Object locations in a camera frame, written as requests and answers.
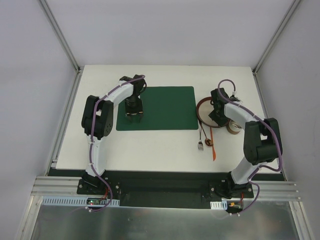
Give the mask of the red rimmed beige plate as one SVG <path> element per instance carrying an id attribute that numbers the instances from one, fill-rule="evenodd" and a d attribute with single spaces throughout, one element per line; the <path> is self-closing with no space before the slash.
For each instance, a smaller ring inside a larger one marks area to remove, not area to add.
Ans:
<path id="1" fill-rule="evenodd" d="M 196 105 L 196 116 L 200 125 L 205 125 L 210 128 L 221 128 L 214 120 L 209 117 L 209 114 L 214 110 L 211 105 L 211 97 L 204 97 Z"/>

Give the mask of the steel cup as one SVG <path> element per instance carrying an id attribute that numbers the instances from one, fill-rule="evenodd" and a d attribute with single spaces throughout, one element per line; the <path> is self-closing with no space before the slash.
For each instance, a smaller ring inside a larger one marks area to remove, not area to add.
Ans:
<path id="1" fill-rule="evenodd" d="M 241 132 L 242 127 L 238 125 L 235 121 L 230 120 L 228 125 L 226 126 L 227 131 L 232 135 L 237 135 Z"/>

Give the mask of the copper spoon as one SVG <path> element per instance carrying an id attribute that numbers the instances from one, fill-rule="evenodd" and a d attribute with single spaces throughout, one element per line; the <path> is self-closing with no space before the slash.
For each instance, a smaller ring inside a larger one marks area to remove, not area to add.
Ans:
<path id="1" fill-rule="evenodd" d="M 205 130 L 204 130 L 204 128 L 203 128 L 203 126 L 201 125 L 201 130 L 203 131 L 203 134 L 204 134 L 204 136 L 205 136 L 205 144 L 208 146 L 208 147 L 213 147 L 214 146 L 214 142 L 210 139 L 210 138 L 208 138 L 207 137 L 207 134 L 206 134 L 206 132 L 205 132 Z"/>

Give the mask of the green placemat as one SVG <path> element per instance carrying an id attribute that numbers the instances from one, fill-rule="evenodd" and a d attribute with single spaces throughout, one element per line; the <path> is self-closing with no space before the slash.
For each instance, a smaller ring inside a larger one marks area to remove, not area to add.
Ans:
<path id="1" fill-rule="evenodd" d="M 143 117 L 125 114 L 125 101 L 118 105 L 117 131 L 197 130 L 195 91 L 192 86 L 147 87 L 140 95 Z"/>

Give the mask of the silver fork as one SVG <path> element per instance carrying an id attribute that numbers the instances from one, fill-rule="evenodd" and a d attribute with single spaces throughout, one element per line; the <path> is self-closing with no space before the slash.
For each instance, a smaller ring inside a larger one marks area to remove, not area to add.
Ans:
<path id="1" fill-rule="evenodd" d="M 199 126 L 198 130 L 199 130 L 199 140 L 198 140 L 198 143 L 197 143 L 197 147 L 198 147 L 199 151 L 203 151 L 204 150 L 204 146 L 203 146 L 203 142 L 202 142 L 202 127 Z"/>

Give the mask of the orange knife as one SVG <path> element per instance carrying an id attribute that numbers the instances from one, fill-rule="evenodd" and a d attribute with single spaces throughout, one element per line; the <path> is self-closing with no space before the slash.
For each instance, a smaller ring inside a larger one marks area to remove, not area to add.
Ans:
<path id="1" fill-rule="evenodd" d="M 213 128 L 210 127 L 210 138 L 211 138 L 211 149 L 212 149 L 212 159 L 213 161 L 216 160 L 216 150 L 215 150 L 215 145 L 214 145 L 214 135 L 213 135 Z"/>

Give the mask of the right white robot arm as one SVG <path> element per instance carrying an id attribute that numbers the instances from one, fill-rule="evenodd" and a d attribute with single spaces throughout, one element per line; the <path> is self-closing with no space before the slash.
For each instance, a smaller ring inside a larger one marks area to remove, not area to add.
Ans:
<path id="1" fill-rule="evenodd" d="M 227 174 L 224 182 L 214 187 L 216 195 L 231 199 L 247 188 L 249 180 L 260 168 L 268 168 L 267 163 L 282 156 L 279 124 L 275 118 L 259 118 L 240 105 L 234 95 L 228 96 L 223 88 L 216 88 L 210 94 L 213 111 L 208 116 L 219 127 L 234 121 L 244 130 L 243 159 Z"/>

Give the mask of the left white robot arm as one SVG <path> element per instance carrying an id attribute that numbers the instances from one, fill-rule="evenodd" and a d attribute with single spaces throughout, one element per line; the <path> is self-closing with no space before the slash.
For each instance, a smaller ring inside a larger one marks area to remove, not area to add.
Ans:
<path id="1" fill-rule="evenodd" d="M 143 101 L 140 95 L 146 90 L 147 83 L 143 74 L 134 77 L 123 76 L 117 86 L 102 96 L 90 95 L 86 99 L 81 127 L 88 142 L 88 165 L 82 176 L 83 181 L 94 194 L 105 191 L 106 183 L 102 179 L 105 172 L 106 154 L 102 142 L 111 133 L 114 123 L 114 109 L 121 102 L 125 105 L 125 117 L 130 121 L 144 116 Z"/>

